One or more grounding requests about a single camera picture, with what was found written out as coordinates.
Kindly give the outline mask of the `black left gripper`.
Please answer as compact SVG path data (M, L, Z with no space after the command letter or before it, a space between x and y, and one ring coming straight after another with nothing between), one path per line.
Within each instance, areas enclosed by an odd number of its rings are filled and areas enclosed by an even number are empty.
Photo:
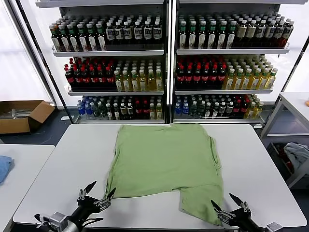
M101 221L102 217L91 218L92 214L98 214L103 209L107 209L111 206L112 197L116 191L116 188L113 188L111 192L103 199L99 200L87 194L95 186L96 181L88 184L84 189L79 190L79 195L77 200L78 207L71 215L71 221Z

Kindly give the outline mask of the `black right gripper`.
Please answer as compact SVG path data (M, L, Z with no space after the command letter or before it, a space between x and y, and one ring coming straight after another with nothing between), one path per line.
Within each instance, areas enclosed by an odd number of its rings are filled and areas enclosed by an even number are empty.
M242 201L238 196L235 196L232 193L230 193L229 196L242 209L236 209L234 211L231 211L230 213L235 216L232 219L229 219L229 213L222 210L217 203L211 200L211 204L213 205L213 208L215 212L217 213L218 218L220 220L229 220L228 224L230 226L237 226L241 228L244 232L264 232L265 228L259 227L251 219L251 212L248 212L250 211L248 203L246 201Z

